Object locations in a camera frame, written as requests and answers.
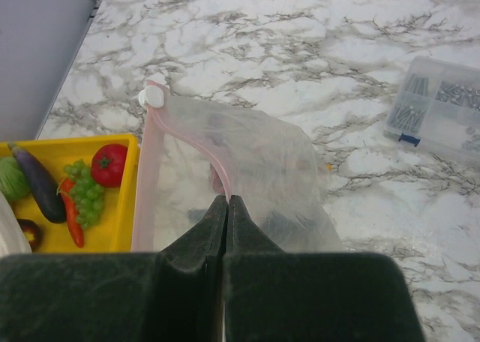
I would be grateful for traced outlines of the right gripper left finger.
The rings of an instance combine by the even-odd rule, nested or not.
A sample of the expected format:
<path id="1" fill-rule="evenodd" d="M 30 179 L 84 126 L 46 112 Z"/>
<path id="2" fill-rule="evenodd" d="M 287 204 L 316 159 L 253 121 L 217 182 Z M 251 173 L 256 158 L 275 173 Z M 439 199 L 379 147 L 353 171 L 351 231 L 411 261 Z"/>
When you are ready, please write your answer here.
<path id="1" fill-rule="evenodd" d="M 221 341 L 227 202 L 159 252 L 1 260 L 3 341 Z"/>

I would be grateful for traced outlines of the clear zip top bag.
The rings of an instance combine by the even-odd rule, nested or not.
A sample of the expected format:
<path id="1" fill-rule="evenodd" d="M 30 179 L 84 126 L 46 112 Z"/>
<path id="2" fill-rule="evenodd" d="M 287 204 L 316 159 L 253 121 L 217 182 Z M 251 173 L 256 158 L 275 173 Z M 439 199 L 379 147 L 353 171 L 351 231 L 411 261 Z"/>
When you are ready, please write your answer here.
<path id="1" fill-rule="evenodd" d="M 298 126 L 264 112 L 172 96 L 148 81 L 131 248 L 160 251 L 213 200 L 241 197 L 250 219 L 287 252 L 341 251 L 323 208 L 329 170 Z"/>

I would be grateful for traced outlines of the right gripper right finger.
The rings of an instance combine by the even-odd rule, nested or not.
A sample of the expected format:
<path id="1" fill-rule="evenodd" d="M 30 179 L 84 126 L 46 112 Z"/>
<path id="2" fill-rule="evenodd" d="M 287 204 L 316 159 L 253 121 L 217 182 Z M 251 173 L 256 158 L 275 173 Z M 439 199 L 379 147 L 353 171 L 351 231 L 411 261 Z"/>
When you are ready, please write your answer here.
<path id="1" fill-rule="evenodd" d="M 379 253 L 287 253 L 229 201 L 223 257 L 228 341 L 423 341 L 404 276 Z"/>

